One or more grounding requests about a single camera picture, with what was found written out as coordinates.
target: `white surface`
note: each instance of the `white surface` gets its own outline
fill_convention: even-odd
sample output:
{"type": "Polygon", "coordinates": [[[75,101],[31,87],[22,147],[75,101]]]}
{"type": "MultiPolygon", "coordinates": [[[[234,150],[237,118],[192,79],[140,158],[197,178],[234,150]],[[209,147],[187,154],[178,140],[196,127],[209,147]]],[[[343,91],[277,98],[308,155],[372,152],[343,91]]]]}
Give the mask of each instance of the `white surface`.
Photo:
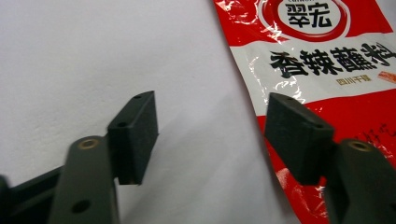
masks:
{"type": "Polygon", "coordinates": [[[12,186],[156,91],[160,136],[122,223],[298,223],[211,0],[0,2],[0,174],[12,186]]]}

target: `screw hole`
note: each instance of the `screw hole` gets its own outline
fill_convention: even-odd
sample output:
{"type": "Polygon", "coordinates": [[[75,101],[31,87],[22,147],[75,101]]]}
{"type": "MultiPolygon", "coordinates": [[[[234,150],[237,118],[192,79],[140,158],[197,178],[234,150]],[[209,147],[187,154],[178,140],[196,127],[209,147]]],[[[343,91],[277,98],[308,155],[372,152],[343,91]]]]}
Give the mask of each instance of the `screw hole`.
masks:
{"type": "Polygon", "coordinates": [[[126,127],[127,125],[128,125],[127,122],[121,122],[117,126],[119,126],[120,128],[123,128],[123,127],[126,127]]]}
{"type": "Polygon", "coordinates": [[[87,211],[88,208],[90,208],[91,202],[88,200],[83,200],[78,203],[75,203],[72,207],[72,213],[74,214],[79,214],[87,211]]]}
{"type": "Polygon", "coordinates": [[[96,147],[99,144],[99,141],[96,139],[87,139],[78,144],[79,149],[91,149],[96,147]]]}
{"type": "Polygon", "coordinates": [[[366,144],[363,144],[361,142],[349,142],[348,144],[350,147],[353,147],[354,149],[359,151],[364,151],[364,152],[371,151],[370,147],[368,147],[366,144]]]}

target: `red plastic package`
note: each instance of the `red plastic package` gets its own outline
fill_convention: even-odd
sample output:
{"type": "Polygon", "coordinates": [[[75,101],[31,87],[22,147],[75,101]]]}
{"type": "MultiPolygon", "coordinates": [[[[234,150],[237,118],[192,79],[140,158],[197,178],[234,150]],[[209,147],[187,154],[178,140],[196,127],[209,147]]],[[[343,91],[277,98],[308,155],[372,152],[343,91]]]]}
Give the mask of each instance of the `red plastic package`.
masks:
{"type": "MultiPolygon", "coordinates": [[[[375,0],[214,0],[262,128],[270,92],[356,138],[396,167],[396,35],[375,0]]],[[[323,184],[303,187],[267,143],[302,223],[328,223],[323,184]]]]}

